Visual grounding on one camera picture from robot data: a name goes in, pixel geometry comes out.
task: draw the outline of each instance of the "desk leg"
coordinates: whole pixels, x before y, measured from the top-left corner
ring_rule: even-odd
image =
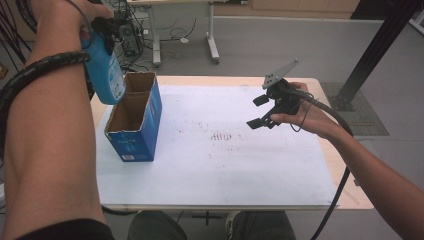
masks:
[[[418,17],[415,20],[409,20],[409,23],[415,27],[418,31],[421,32],[421,34],[424,34],[424,27],[421,26],[421,23],[424,22],[424,10],[418,15]]]
[[[149,5],[147,7],[145,7],[147,9],[147,14],[149,15],[149,20],[150,20],[150,28],[152,31],[152,36],[153,36],[153,66],[155,67],[159,67],[160,63],[161,63],[161,59],[160,59],[160,40],[159,40],[159,36],[156,34],[156,26],[155,26],[155,16],[153,14],[153,9],[152,6]]]
[[[216,48],[215,39],[213,38],[213,2],[209,3],[209,32],[206,33],[209,49],[211,50],[212,59],[219,63],[218,49]]]

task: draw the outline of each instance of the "gray floor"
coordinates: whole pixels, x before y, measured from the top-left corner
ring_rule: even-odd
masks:
[[[205,40],[207,22],[198,20],[189,43],[163,42],[167,59],[158,75],[263,76],[292,61],[300,64],[287,77],[312,77],[321,82],[344,82],[381,25],[370,21],[289,20],[281,18],[215,19],[215,40],[221,57],[210,60]],[[191,21],[180,22],[190,30]],[[0,61],[6,59],[0,49]],[[150,52],[146,50],[145,59]],[[424,36],[411,26],[381,60],[361,91],[390,133],[384,137],[361,137],[365,146],[387,164],[424,188],[423,141]],[[177,218],[180,212],[169,212]],[[184,212],[180,224],[189,239],[224,239],[225,212],[212,212],[220,220],[191,218]],[[289,211],[298,239],[312,236],[323,211]],[[125,239],[131,217],[107,216],[117,239]],[[336,210],[320,239],[400,239],[375,210]]]

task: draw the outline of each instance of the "person's leg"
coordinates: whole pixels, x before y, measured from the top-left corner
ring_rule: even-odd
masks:
[[[131,222],[128,240],[187,240],[187,236],[165,213],[142,211]]]
[[[296,236],[284,211],[246,211],[232,222],[231,240],[295,240]]]

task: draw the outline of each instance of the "desk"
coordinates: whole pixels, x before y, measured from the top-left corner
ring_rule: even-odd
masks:
[[[209,29],[206,32],[206,39],[209,44],[212,59],[219,63],[218,49],[213,37],[213,11],[214,1],[225,2],[227,0],[127,0],[128,4],[143,5],[147,10],[150,20],[150,28],[153,35],[153,65],[158,67],[161,64],[160,39],[156,33],[155,16],[161,14],[167,18],[189,18],[197,16],[207,16],[209,18]]]
[[[322,102],[327,103],[326,97],[319,85],[319,82],[315,79],[310,78],[292,78],[287,79],[289,81],[300,81],[304,82],[308,85],[309,91],[314,94],[315,97],[319,98]],[[158,76],[158,82],[159,86],[163,85],[178,85],[178,86],[256,86],[259,87],[262,85],[263,77],[196,77],[196,76]],[[100,104],[97,99],[93,99],[92,101],[93,106],[93,117],[95,120],[95,123],[97,124],[99,122],[99,119],[101,118],[105,106]],[[97,134],[99,137],[102,134],[103,129],[98,129]],[[324,153],[324,159],[327,163],[328,169],[330,170],[330,174],[332,177],[333,183],[338,186],[339,181],[341,179],[343,170],[344,170],[344,163],[340,158],[340,155],[338,155],[337,151],[329,144],[327,141],[319,139],[319,145],[323,150]],[[119,163],[119,166],[131,166],[128,164],[133,163]],[[102,159],[98,159],[98,165],[102,166],[104,165],[104,162],[102,162]],[[104,173],[98,171],[98,178],[99,178],[99,185],[101,186],[104,183],[102,182],[104,178]],[[121,186],[122,188],[125,188],[125,186],[133,187],[134,184],[142,184],[142,183],[131,183],[131,182],[122,182]],[[343,194],[339,200],[339,209],[369,209],[373,206],[369,202],[368,198],[365,196],[365,194],[362,192],[360,187],[355,186],[352,178],[348,180],[348,183],[346,184],[346,187],[343,191]],[[120,204],[112,204],[109,205],[113,208],[119,208],[119,209],[180,209],[180,208],[187,208],[187,209],[208,209],[208,210],[214,210],[214,209],[240,209],[240,206],[155,206],[154,204],[146,206],[146,205],[137,205],[137,204],[131,204],[127,205],[127,202],[122,201]],[[281,206],[244,206],[244,209],[280,209]],[[293,208],[287,208],[284,207],[284,209],[304,209],[302,206],[295,206]]]

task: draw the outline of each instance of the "jeans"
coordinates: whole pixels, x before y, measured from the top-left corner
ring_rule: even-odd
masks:
[[[295,240],[284,211],[246,211],[234,217],[231,240]],[[187,240],[184,230],[161,211],[142,211],[131,222],[128,240]]]

